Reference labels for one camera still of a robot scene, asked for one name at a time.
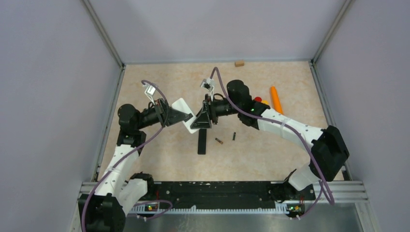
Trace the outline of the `white remote control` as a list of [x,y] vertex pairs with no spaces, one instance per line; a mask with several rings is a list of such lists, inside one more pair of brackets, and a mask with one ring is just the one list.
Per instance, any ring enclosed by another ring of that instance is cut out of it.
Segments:
[[177,113],[180,113],[183,116],[182,123],[190,134],[194,134],[199,130],[191,128],[191,125],[197,117],[194,115],[193,111],[183,98],[180,98],[172,103],[171,108],[173,110],[176,110]]

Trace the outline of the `black remote control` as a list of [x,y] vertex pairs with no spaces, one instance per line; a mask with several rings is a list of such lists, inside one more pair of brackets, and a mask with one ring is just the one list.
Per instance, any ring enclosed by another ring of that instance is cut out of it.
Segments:
[[198,134],[198,155],[206,154],[207,129],[200,129]]

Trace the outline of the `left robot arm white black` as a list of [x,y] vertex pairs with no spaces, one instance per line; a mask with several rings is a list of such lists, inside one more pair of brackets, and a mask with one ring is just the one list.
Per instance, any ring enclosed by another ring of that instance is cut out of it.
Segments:
[[82,194],[78,200],[84,232],[123,231],[126,215],[138,200],[149,200],[154,196],[155,187],[148,182],[152,178],[150,175],[126,179],[144,146],[153,140],[148,139],[142,129],[157,123],[164,128],[180,122],[188,129],[195,120],[183,98],[171,105],[158,99],[142,112],[131,104],[124,104],[119,107],[117,115],[120,131],[112,159],[100,181],[89,194]]

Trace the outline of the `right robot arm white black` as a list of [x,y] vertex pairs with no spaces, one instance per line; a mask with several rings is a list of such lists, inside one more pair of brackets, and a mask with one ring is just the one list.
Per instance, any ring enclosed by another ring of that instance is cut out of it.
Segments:
[[297,199],[303,189],[319,180],[331,182],[350,156],[340,130],[310,126],[272,109],[252,98],[249,88],[241,80],[230,81],[227,96],[215,99],[215,81],[205,79],[201,87],[209,91],[203,106],[191,123],[191,129],[210,129],[221,116],[237,115],[241,123],[260,131],[271,132],[304,148],[310,161],[296,169],[285,180],[283,192],[289,199]]

